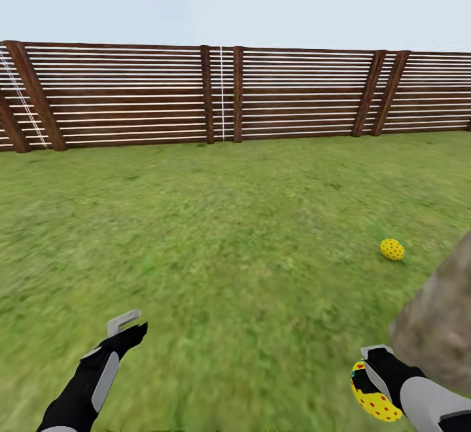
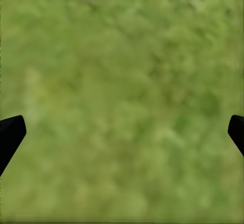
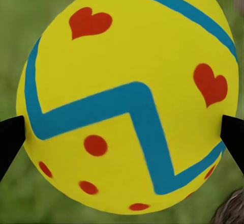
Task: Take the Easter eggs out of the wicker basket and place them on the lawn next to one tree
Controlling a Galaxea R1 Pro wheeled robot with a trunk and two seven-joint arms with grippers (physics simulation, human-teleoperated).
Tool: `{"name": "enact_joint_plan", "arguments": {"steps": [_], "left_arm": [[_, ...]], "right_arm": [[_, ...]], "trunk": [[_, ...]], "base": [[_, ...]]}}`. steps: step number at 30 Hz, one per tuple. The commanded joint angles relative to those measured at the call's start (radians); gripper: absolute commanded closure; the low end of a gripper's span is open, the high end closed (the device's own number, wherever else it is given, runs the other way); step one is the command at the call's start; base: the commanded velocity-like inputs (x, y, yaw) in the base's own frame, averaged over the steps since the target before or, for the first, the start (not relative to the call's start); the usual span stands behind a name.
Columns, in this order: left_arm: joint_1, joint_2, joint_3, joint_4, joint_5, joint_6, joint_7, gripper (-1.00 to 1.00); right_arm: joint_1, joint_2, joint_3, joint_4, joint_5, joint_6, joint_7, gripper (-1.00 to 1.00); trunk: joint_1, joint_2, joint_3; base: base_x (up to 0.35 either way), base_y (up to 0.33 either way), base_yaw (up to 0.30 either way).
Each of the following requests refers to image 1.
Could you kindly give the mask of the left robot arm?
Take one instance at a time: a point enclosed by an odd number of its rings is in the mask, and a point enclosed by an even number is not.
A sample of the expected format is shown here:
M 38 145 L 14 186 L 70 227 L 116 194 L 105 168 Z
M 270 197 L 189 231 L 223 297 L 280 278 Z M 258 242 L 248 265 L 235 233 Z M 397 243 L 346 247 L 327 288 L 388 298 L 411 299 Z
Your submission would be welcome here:
M 131 310 L 107 322 L 108 339 L 80 359 L 75 376 L 48 406 L 36 432 L 90 432 L 117 375 L 120 360 L 147 333 L 147 323 L 122 329 L 138 317 L 141 311 Z

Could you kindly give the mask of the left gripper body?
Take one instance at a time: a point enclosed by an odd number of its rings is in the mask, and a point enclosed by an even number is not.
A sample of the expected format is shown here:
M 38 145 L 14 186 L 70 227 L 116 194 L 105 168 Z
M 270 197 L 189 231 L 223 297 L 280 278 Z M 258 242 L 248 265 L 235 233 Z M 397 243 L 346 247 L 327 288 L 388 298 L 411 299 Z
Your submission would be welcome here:
M 142 325 L 143 326 L 143 325 Z M 140 327 L 139 325 L 135 325 L 133 327 L 130 327 L 129 329 L 125 330 L 122 333 L 118 333 L 113 337 L 110 337 L 99 345 L 99 347 L 107 342 L 114 342 L 117 341 L 122 344 L 122 347 L 124 349 L 123 356 L 128 352 L 129 349 L 139 345 L 143 339 L 144 335 L 141 338 L 141 333 L 140 333 Z M 122 356 L 122 358 L 123 358 Z M 122 359 L 121 358 L 121 359 Z

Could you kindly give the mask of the easter egg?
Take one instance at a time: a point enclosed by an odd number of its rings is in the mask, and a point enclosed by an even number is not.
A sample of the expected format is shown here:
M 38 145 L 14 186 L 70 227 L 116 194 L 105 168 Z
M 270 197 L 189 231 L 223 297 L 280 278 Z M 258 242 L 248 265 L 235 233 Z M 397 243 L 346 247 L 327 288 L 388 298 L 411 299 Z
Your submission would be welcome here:
M 355 375 L 356 369 L 364 369 L 363 359 L 355 363 L 351 371 L 351 376 Z M 360 405 L 377 419 L 385 422 L 395 422 L 403 415 L 401 409 L 396 408 L 380 391 L 372 394 L 363 394 L 361 389 L 355 388 L 352 379 L 351 385 L 353 393 Z
M 398 261 L 404 258 L 404 246 L 394 239 L 385 239 L 380 244 L 380 250 L 385 257 L 390 260 Z

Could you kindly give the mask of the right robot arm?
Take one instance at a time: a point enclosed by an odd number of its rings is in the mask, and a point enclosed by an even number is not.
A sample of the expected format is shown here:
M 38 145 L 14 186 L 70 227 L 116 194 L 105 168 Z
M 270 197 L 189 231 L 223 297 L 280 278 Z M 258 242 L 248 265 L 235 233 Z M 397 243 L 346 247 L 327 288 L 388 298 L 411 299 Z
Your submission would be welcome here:
M 384 344 L 360 349 L 364 369 L 351 377 L 363 394 L 380 391 L 418 432 L 471 432 L 471 400 L 401 362 Z

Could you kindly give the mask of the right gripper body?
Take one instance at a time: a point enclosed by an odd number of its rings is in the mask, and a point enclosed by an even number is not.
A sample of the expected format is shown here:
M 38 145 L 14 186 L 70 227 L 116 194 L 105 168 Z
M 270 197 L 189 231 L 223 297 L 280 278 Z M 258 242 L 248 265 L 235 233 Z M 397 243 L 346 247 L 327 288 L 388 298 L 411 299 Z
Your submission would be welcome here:
M 357 378 L 359 386 L 363 394 L 372 394 L 380 391 L 369 379 L 366 369 L 356 369 L 355 378 Z

